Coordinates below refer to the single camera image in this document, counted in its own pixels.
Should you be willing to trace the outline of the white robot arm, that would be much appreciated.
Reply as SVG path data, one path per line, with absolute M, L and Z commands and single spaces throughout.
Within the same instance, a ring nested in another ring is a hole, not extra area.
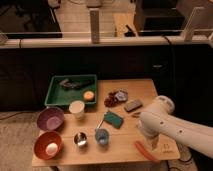
M 170 98 L 157 96 L 142 109 L 139 130 L 148 139 L 164 134 L 213 159 L 213 127 L 177 118 L 174 109 Z

